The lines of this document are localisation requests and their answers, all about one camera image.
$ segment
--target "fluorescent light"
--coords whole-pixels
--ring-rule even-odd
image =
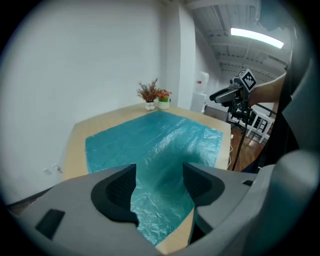
[[[245,38],[251,38],[251,39],[256,39],[256,40],[262,41],[264,43],[267,43],[267,44],[273,45],[275,47],[278,47],[279,49],[281,49],[282,46],[284,45],[283,42],[281,42],[281,41],[279,41],[279,40],[277,40],[277,39],[275,39],[273,37],[267,36],[265,34],[260,34],[260,33],[257,33],[257,32],[253,32],[253,31],[250,31],[250,30],[240,29],[240,28],[232,27],[231,28],[231,35],[245,37]]]

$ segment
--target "small vase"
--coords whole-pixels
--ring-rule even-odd
[[[159,101],[158,108],[161,110],[167,110],[170,107],[170,102]]]
[[[156,109],[154,102],[146,102],[144,107],[145,107],[145,110],[147,110],[147,111],[151,111],[151,110]]]

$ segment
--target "white stool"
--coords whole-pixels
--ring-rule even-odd
[[[262,134],[262,136],[261,136],[261,139],[259,140],[259,144],[261,144],[261,142],[262,142],[262,141],[264,140],[264,138],[266,137],[267,132],[269,131],[271,125],[274,123],[275,120],[274,120],[273,118],[267,116],[266,114],[264,114],[264,113],[262,113],[262,112],[259,112],[259,111],[255,110],[255,109],[252,109],[252,111],[255,113],[256,116],[255,116],[255,118],[254,118],[254,120],[253,120],[253,123],[252,123],[252,125],[251,125],[251,128],[250,128],[249,131],[247,132],[246,136],[247,136],[247,137],[249,136],[249,134],[251,133],[252,129],[254,128],[254,126],[255,126],[256,121],[258,120],[258,118],[261,118],[261,119],[260,119],[260,122],[259,122],[258,126],[255,128],[256,131],[260,128],[260,126],[261,126],[261,124],[262,124],[262,121],[265,120],[265,121],[266,121],[266,124],[265,124],[266,127],[265,127],[264,132],[263,132],[263,134]]]

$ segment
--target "potted plant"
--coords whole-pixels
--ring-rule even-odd
[[[157,93],[157,97],[159,100],[158,108],[161,110],[167,110],[170,107],[169,96],[172,92],[167,90],[159,90]]]
[[[137,95],[145,100],[145,109],[150,111],[154,110],[155,102],[154,100],[158,96],[158,89],[156,87],[156,82],[158,81],[158,78],[156,78],[154,81],[151,82],[151,84],[143,84],[139,83],[140,88],[137,90]]]

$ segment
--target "teal plastic sheet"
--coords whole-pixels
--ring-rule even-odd
[[[194,207],[183,183],[183,163],[214,167],[223,133],[185,117],[155,111],[85,140],[89,173],[136,164],[131,211],[154,245]]]

